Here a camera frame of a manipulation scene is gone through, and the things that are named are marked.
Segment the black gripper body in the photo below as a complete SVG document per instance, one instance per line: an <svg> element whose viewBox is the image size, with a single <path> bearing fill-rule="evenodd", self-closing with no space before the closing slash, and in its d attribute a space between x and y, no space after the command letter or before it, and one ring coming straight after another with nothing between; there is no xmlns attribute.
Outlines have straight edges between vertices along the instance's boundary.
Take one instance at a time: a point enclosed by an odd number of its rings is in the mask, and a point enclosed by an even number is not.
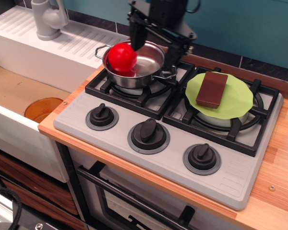
<svg viewBox="0 0 288 230"><path fill-rule="evenodd" d="M197 5L188 9L187 0L129 1L131 11L128 20L139 22L147 19L148 34L171 43L187 43L197 38L196 33L184 21L184 14L197 12Z"/></svg>

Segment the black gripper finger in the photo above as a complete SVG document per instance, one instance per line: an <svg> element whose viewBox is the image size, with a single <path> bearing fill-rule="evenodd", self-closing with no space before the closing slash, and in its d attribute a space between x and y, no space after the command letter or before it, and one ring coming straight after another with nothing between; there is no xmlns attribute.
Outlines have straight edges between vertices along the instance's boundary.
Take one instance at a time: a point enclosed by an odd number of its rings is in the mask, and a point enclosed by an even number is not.
<svg viewBox="0 0 288 230"><path fill-rule="evenodd" d="M147 19L139 22L130 21L130 41L134 51L137 51L144 46L148 36L148 31L146 29L147 25Z"/></svg>
<svg viewBox="0 0 288 230"><path fill-rule="evenodd" d="M168 46L165 54L162 70L170 71L172 66L176 66L183 56L186 56L192 52L192 42L187 43L171 43Z"/></svg>

